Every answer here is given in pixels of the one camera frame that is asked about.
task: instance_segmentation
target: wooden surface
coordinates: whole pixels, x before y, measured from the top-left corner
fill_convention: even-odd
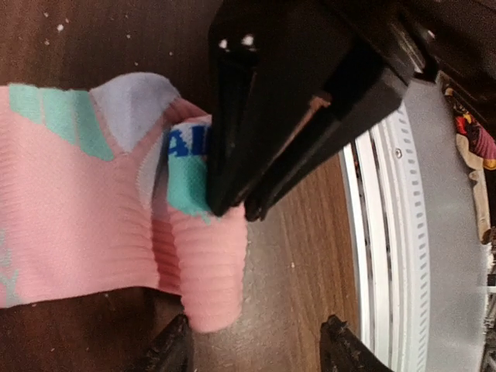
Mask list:
[[[206,37],[219,4],[0,0],[0,84],[91,88],[153,71],[208,109]],[[250,225],[243,316],[195,337],[198,372],[318,371],[320,323],[336,313],[356,329],[340,172],[331,159]],[[0,370],[121,370],[180,310],[177,298],[142,288],[1,310]]]

